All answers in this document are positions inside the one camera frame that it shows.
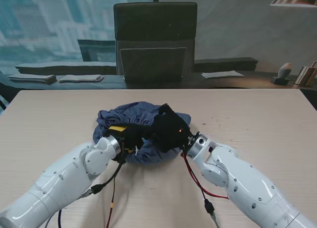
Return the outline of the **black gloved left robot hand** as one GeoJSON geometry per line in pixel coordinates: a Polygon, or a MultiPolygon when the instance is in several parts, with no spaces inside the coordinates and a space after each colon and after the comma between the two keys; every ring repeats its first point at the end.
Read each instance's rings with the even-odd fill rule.
{"type": "Polygon", "coordinates": [[[120,134],[124,147],[135,150],[152,147],[152,128],[149,125],[131,124],[128,125],[120,134]]]}

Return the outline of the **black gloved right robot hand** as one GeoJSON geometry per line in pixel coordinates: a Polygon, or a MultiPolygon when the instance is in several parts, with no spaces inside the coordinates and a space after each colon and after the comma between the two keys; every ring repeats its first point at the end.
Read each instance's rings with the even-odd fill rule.
{"type": "Polygon", "coordinates": [[[190,127],[168,104],[159,107],[154,122],[147,130],[147,135],[163,153],[171,149],[183,148],[193,137],[190,127]]]}

